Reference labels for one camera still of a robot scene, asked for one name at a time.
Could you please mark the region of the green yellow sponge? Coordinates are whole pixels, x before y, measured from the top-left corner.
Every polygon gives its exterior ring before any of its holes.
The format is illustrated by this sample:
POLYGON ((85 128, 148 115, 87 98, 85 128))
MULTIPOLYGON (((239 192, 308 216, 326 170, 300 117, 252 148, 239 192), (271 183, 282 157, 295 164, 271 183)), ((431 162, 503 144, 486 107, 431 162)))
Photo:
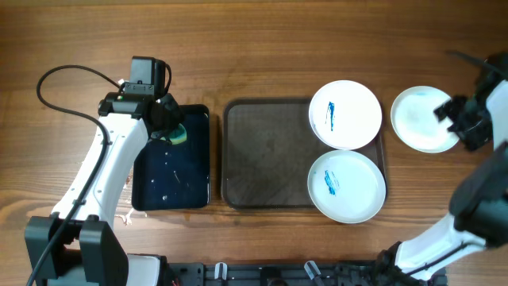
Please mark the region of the green yellow sponge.
POLYGON ((187 131, 183 124, 179 124, 176 129, 172 130, 164 138, 165 141, 170 142, 172 145, 179 145, 187 140, 187 131))

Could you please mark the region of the white plate blue stain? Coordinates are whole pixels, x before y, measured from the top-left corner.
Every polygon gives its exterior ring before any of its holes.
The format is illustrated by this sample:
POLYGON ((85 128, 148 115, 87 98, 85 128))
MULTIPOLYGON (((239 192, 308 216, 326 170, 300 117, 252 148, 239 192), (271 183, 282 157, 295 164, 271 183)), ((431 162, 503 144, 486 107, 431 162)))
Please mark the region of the white plate blue stain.
POLYGON ((400 140, 412 149, 424 153, 442 153, 454 147, 459 138, 448 127, 452 121, 439 120, 436 108, 451 97, 429 86, 416 86, 404 90, 391 107, 391 124, 400 140))

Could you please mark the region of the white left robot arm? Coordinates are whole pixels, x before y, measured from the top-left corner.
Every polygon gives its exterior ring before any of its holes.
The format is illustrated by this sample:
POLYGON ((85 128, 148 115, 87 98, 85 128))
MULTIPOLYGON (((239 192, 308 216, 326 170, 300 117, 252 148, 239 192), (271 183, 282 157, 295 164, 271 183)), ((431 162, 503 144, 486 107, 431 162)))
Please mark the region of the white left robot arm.
POLYGON ((164 258, 127 254, 113 226, 124 182, 152 132, 172 131, 183 112, 171 95, 110 93, 76 178, 48 217, 25 228, 30 285, 157 285, 164 258))

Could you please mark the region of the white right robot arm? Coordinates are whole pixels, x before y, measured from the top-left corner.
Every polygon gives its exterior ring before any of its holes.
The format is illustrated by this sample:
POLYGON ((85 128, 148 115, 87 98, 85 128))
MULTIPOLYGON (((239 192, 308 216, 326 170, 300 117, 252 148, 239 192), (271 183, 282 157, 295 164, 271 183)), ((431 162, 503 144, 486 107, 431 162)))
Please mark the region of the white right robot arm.
POLYGON ((371 266, 373 285, 435 285, 437 272, 470 254, 507 243, 507 53, 486 59, 455 51, 480 67, 471 97, 454 95, 435 107, 438 121, 475 151, 494 152, 454 191, 448 213, 416 238, 396 242, 371 266))

